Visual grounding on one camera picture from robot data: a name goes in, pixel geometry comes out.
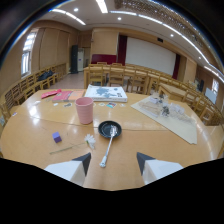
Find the papers on table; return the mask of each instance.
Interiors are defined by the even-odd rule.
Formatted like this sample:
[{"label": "papers on table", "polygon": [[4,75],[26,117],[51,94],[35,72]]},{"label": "papers on table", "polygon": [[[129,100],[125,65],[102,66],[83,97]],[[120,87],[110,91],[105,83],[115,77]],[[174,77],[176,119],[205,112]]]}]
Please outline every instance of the papers on table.
[{"label": "papers on table", "polygon": [[159,106],[157,107],[157,111],[155,110],[155,108],[151,108],[152,105],[153,103],[150,102],[149,97],[147,97],[131,105],[131,107],[160,123],[164,127],[168,128],[170,131],[174,132],[176,135],[180,136],[190,144],[197,144],[197,129],[196,123],[193,121],[193,119],[189,118],[185,114],[180,115],[180,118],[183,117],[182,120],[178,119],[178,116],[176,118],[172,116],[161,116],[158,110],[161,111],[162,105],[160,106],[160,108]]},{"label": "papers on table", "polygon": [[93,101],[127,102],[128,98],[122,87],[101,87],[89,85],[85,97]]}]

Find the paper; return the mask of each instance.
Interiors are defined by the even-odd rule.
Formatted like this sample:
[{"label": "paper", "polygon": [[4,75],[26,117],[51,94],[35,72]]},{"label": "paper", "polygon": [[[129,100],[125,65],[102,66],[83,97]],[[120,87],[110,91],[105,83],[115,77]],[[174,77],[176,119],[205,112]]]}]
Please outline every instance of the paper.
[{"label": "paper", "polygon": [[170,131],[180,136],[181,138],[183,138],[185,141],[189,142],[190,144],[197,144],[197,129],[196,129],[196,123],[193,119],[191,119],[185,114],[184,115],[179,114],[180,118],[183,118],[183,120],[178,119],[178,116],[172,117],[169,115],[168,117],[163,117],[163,116],[160,116],[160,112],[158,112],[155,108],[147,109],[146,107],[145,108],[142,107],[142,105],[147,105],[150,103],[151,102],[149,101],[149,97],[147,97],[131,105],[131,107],[145,114],[146,116],[150,117],[156,122],[160,123],[164,127],[168,128]]}]

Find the whiteboard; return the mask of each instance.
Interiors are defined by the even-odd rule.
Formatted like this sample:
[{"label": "whiteboard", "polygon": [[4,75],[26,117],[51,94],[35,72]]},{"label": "whiteboard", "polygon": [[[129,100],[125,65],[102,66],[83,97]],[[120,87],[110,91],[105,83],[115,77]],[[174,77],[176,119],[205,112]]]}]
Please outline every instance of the whiteboard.
[{"label": "whiteboard", "polygon": [[207,96],[212,101],[212,103],[215,104],[216,95],[209,88],[206,88],[205,96]]},{"label": "whiteboard", "polygon": [[175,53],[156,44],[128,37],[125,63],[152,68],[172,76],[175,61]]}]

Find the white object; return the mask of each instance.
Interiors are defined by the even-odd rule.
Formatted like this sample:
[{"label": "white object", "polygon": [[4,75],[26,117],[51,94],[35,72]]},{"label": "white object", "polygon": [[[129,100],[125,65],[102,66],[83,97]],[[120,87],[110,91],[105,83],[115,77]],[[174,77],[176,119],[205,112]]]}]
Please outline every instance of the white object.
[{"label": "white object", "polygon": [[158,103],[159,99],[150,96],[149,101],[156,104],[156,103]]},{"label": "white object", "polygon": [[172,163],[156,159],[146,160],[142,174],[143,181],[145,185],[147,185],[181,169],[183,169],[183,167],[179,163]]},{"label": "white object", "polygon": [[83,186],[85,181],[85,172],[82,161],[69,161],[51,164],[44,170],[65,180],[71,181],[79,186]]},{"label": "white object", "polygon": [[83,71],[83,65],[84,65],[84,48],[78,49],[78,71]]},{"label": "white object", "polygon": [[101,87],[89,85],[85,97],[93,101],[127,102],[128,98],[122,87]]},{"label": "white object", "polygon": [[216,101],[216,95],[213,91],[211,91],[209,88],[206,88],[206,91],[205,91],[205,96],[207,96],[213,104],[215,104],[215,101]]}]

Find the wooden wall panel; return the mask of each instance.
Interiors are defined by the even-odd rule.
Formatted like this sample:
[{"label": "wooden wall panel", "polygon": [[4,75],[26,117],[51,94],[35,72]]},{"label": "wooden wall panel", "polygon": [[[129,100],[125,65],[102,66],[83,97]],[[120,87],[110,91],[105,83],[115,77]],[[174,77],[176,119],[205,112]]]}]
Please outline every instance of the wooden wall panel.
[{"label": "wooden wall panel", "polygon": [[0,95],[2,95],[14,82],[21,80],[21,60],[24,43],[28,34],[29,32],[14,44],[5,58],[0,73]]},{"label": "wooden wall panel", "polygon": [[189,58],[187,58],[185,75],[183,82],[186,83],[188,81],[194,82],[197,71],[197,63]]},{"label": "wooden wall panel", "polygon": [[57,43],[57,64],[67,63],[69,60],[68,38],[69,33],[60,31]]},{"label": "wooden wall panel", "polygon": [[47,67],[57,63],[57,43],[59,30],[46,28],[41,48],[40,48],[40,67]]},{"label": "wooden wall panel", "polygon": [[118,31],[93,30],[93,42],[91,44],[91,56],[93,54],[117,54]]},{"label": "wooden wall panel", "polygon": [[45,29],[39,29],[32,50],[31,73],[40,70],[40,46]]}]

